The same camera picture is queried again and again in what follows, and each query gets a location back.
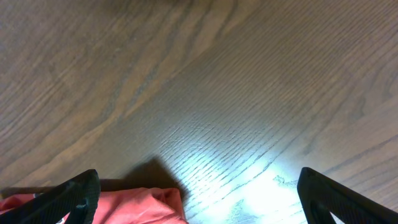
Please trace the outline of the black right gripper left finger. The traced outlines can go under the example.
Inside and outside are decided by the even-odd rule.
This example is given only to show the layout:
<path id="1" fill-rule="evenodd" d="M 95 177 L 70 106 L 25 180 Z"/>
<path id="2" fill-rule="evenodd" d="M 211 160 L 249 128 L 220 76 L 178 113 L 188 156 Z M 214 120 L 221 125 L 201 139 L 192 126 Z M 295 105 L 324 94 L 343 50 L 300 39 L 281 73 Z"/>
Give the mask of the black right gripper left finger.
<path id="1" fill-rule="evenodd" d="M 1 215 L 1 223 L 91 224 L 98 207 L 101 186 L 98 173 L 89 169 L 37 198 Z"/>

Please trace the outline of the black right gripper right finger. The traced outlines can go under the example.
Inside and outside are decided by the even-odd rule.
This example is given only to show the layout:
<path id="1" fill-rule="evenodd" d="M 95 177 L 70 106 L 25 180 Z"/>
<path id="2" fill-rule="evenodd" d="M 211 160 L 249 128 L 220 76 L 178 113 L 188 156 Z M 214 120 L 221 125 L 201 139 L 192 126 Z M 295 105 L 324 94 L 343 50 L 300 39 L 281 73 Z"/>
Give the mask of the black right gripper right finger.
<path id="1" fill-rule="evenodd" d="M 309 168 L 301 170 L 297 183 L 308 223 L 397 223 L 397 212 Z"/>

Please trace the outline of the red soccer t-shirt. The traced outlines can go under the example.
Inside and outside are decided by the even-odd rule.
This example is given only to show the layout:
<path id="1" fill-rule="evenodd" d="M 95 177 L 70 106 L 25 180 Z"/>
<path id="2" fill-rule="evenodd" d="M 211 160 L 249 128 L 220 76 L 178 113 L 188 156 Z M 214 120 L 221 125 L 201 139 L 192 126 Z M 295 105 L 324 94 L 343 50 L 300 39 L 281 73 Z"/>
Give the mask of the red soccer t-shirt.
<path id="1" fill-rule="evenodd" d="M 6 198 L 1 201 L 1 215 L 35 198 L 29 194 Z M 101 191 L 93 223 L 185 223 L 180 192 L 158 188 Z"/>

